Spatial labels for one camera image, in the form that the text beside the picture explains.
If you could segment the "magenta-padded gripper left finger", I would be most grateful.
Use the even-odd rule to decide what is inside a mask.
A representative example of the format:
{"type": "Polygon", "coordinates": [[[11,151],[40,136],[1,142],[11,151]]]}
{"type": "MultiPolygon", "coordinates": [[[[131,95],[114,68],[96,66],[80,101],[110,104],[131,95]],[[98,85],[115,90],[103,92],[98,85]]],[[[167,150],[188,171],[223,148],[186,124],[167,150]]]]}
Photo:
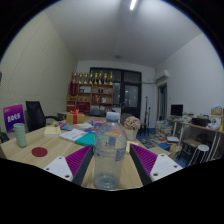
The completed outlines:
{"type": "Polygon", "coordinates": [[[67,157],[58,156],[44,170],[80,186],[92,156],[93,146],[88,145],[67,157]]]}

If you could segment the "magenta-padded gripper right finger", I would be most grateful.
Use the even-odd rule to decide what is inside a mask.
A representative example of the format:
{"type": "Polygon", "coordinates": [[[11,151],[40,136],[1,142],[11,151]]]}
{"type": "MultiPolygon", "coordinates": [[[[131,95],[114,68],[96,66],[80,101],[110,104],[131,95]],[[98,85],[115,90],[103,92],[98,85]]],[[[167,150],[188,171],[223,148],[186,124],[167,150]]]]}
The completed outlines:
{"type": "Polygon", "coordinates": [[[182,169],[180,165],[164,153],[156,155],[134,144],[130,145],[129,153],[134,164],[136,177],[140,180],[142,186],[146,186],[182,169]]]}

